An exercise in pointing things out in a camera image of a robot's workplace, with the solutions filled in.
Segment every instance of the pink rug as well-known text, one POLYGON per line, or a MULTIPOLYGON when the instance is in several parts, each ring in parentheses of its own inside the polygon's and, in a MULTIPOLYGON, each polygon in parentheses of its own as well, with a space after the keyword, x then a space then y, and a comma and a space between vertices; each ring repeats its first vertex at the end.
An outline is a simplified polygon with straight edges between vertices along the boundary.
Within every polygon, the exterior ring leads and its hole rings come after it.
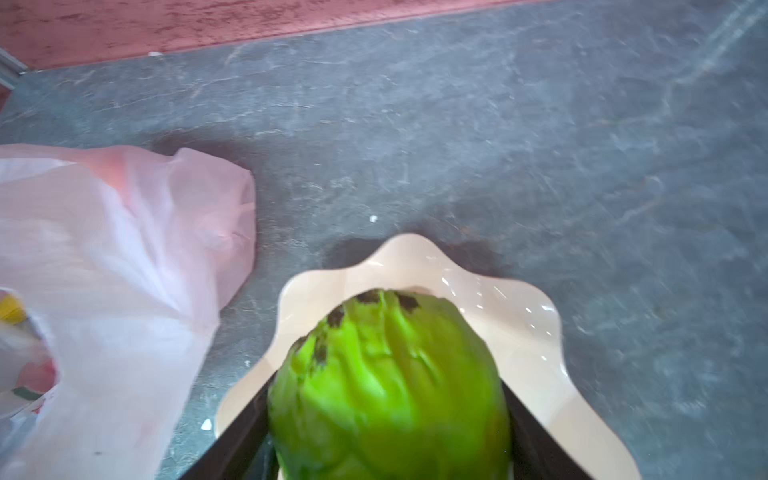
POLYGON ((516 0, 2 0, 0 46, 35 69, 298 35, 516 0))
POLYGON ((2 110, 5 101, 11 96, 11 91, 5 87, 0 87, 0 110, 2 110))

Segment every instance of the marble countertop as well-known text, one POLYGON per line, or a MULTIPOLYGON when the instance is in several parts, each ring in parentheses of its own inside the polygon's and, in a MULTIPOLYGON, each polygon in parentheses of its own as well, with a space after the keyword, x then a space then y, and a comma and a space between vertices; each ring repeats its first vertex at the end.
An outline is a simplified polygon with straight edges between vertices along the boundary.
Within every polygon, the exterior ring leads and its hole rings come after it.
POLYGON ((647 480, 768 475, 768 2, 595 0, 27 74, 0 143, 179 147, 257 184, 257 264, 159 478, 294 274, 416 232, 544 290, 647 480))

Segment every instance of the white plate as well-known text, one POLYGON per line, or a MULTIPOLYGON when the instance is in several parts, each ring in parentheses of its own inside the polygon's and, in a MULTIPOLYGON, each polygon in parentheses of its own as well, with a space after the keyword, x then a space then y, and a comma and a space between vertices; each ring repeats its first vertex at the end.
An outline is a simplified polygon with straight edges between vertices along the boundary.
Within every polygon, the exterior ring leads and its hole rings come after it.
POLYGON ((509 388, 594 480, 640 478, 626 447, 568 378, 560 316, 549 297, 527 283, 470 273, 414 234, 390 239, 358 265, 300 273, 285 285, 275 338, 264 357, 224 396, 216 435, 280 367, 296 339, 343 300, 372 288, 451 300, 487 342, 509 388))

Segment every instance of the pink plastic bag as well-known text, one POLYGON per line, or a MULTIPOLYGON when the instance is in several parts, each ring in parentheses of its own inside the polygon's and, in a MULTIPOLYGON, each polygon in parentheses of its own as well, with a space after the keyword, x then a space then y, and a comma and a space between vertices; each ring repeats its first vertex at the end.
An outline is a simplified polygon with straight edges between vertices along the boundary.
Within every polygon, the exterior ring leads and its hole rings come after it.
POLYGON ((0 289, 59 374, 0 478, 153 478, 253 265, 253 178, 189 149, 0 146, 0 289))

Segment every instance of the yellow object in bag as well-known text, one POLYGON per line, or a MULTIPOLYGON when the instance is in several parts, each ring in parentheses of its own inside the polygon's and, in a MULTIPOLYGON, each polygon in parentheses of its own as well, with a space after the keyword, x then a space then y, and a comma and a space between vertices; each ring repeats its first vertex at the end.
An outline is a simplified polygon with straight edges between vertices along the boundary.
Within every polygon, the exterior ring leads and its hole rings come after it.
POLYGON ((22 303, 13 295, 0 298, 0 321, 16 325, 27 319, 22 303))

